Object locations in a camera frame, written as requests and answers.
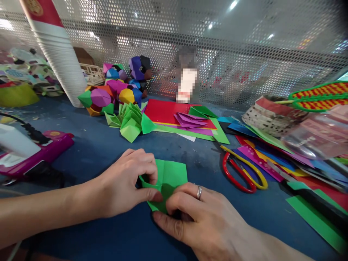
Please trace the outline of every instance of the white basket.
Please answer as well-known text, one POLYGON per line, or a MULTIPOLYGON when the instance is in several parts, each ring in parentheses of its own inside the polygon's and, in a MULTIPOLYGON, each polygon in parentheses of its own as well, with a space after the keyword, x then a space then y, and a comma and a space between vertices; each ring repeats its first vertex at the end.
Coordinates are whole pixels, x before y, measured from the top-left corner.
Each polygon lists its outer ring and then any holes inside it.
POLYGON ((80 63, 81 69, 88 75, 88 86, 98 86, 104 83, 105 77, 103 68, 96 65, 87 65, 80 63))

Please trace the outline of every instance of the perforated metal panel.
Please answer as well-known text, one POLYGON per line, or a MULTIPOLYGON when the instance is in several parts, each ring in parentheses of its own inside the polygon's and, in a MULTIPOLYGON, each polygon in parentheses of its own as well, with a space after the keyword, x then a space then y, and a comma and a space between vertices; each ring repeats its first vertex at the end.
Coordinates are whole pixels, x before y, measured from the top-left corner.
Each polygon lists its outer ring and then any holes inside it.
MULTIPOLYGON (((148 56, 148 92, 175 97, 176 51, 196 46, 201 102, 239 109, 262 94, 326 82, 348 66, 343 2, 54 0, 73 45, 98 65, 148 56)), ((2 49, 38 48, 16 0, 0 0, 0 29, 2 49)))

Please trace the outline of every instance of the silver ring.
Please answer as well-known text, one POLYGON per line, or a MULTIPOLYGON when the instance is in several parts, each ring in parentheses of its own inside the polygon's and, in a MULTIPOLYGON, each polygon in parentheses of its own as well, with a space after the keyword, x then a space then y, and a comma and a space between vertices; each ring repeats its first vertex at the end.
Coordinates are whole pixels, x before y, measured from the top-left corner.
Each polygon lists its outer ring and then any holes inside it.
POLYGON ((198 186, 197 199, 200 200, 200 195, 202 194, 202 187, 198 186))

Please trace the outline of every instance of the stack of colored paper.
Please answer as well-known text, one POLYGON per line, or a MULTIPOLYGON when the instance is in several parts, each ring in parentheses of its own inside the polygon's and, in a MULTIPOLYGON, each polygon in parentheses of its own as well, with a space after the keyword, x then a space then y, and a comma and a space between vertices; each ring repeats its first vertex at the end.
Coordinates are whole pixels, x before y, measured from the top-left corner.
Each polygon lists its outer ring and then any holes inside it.
POLYGON ((206 119, 202 117, 189 115, 181 112, 174 114, 174 117, 179 122, 180 126, 186 130, 207 126, 207 122, 203 122, 206 119))
POLYGON ((142 132, 143 134, 150 133, 156 129, 148 116, 142 114, 139 106, 132 103, 120 104, 119 114, 116 116, 105 113, 106 121, 112 128, 120 128, 121 135, 132 143, 136 137, 142 132))

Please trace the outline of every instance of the pink origami piece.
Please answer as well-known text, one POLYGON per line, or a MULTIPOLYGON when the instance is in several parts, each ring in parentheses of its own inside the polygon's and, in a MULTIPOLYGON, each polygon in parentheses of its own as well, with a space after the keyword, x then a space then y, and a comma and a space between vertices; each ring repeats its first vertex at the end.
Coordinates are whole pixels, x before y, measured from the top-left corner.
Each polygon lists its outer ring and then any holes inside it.
POLYGON ((106 90, 94 89, 91 93, 92 102, 98 107, 105 107, 111 103, 110 94, 106 90))
POLYGON ((120 92, 127 88, 128 84, 121 82, 120 80, 109 80, 106 83, 108 86, 110 86, 110 90, 112 92, 112 95, 114 98, 117 97, 117 95, 120 94, 120 92))
POLYGON ((104 64, 103 64, 103 72, 104 72, 104 74, 106 74, 106 72, 107 72, 110 68, 112 68, 112 66, 113 66, 113 64, 111 64, 111 63, 104 63, 104 64))

